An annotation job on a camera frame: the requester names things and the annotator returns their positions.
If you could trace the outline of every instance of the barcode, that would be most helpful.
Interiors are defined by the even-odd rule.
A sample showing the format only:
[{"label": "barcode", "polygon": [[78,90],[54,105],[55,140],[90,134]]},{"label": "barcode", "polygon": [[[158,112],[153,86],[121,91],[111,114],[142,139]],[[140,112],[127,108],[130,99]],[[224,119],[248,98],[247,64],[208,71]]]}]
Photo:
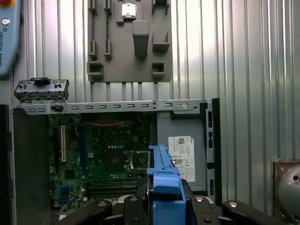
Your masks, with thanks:
[{"label": "barcode", "polygon": [[184,138],[178,138],[178,144],[184,144]]}]

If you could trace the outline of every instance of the corrugated metal wall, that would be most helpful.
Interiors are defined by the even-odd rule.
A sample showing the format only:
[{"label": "corrugated metal wall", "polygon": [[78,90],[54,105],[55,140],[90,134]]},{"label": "corrugated metal wall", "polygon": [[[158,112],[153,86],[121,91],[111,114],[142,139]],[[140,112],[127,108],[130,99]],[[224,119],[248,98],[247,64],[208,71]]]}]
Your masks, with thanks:
[{"label": "corrugated metal wall", "polygon": [[21,58],[0,103],[17,104],[11,89],[34,76],[69,79],[69,102],[220,98],[224,200],[271,213],[271,162],[300,159],[300,1],[171,1],[172,81],[93,85],[87,1],[22,1]]}]

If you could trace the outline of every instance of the blue connector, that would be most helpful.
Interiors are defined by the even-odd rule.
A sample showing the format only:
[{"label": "blue connector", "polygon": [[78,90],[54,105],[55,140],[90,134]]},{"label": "blue connector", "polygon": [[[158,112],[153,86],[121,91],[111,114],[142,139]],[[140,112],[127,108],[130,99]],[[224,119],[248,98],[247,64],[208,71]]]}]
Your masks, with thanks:
[{"label": "blue connector", "polygon": [[61,203],[67,203],[67,202],[69,202],[69,196],[68,195],[62,195],[62,196],[59,197],[59,201]]},{"label": "blue connector", "polygon": [[61,187],[60,191],[61,192],[70,192],[70,187],[69,186]]},{"label": "blue connector", "polygon": [[153,152],[154,168],[148,168],[153,175],[153,194],[178,195],[178,201],[153,201],[153,225],[185,225],[186,197],[178,169],[172,164],[172,157],[164,145],[149,146]]}]

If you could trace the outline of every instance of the red cable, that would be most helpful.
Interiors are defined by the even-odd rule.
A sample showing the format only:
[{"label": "red cable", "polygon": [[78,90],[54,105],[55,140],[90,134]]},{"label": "red cable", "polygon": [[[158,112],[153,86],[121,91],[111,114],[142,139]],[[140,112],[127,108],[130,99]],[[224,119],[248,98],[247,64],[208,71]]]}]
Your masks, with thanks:
[{"label": "red cable", "polygon": [[112,124],[97,124],[97,123],[90,123],[90,122],[87,122],[87,121],[83,121],[83,123],[85,123],[85,124],[92,125],[92,126],[100,126],[100,127],[114,127],[114,126],[117,126],[119,124],[124,124],[124,123],[128,123],[128,122],[130,122],[130,120],[116,122],[116,123],[112,123]]}]

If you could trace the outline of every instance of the metal chassis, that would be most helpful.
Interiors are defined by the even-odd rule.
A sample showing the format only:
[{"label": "metal chassis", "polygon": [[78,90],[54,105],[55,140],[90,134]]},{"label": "metal chassis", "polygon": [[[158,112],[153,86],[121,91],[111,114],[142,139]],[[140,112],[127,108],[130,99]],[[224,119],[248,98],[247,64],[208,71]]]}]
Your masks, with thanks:
[{"label": "metal chassis", "polygon": [[16,224],[15,173],[14,173],[14,137],[13,110],[23,109],[28,115],[66,114],[66,113],[112,113],[112,112],[165,112],[171,111],[172,118],[189,119],[199,117],[204,127],[204,148],[206,149],[206,194],[215,200],[216,205],[222,204],[221,185],[221,150],[220,150],[220,115],[219,99],[200,100],[155,100],[132,102],[101,102],[101,103],[51,103],[37,105],[0,105],[0,116],[8,121],[7,127],[0,127],[6,134],[6,144],[2,145],[7,157],[0,157],[0,164],[9,165],[7,171],[1,171],[0,178],[7,180],[0,195],[9,196],[11,215],[6,214],[7,224]]}]

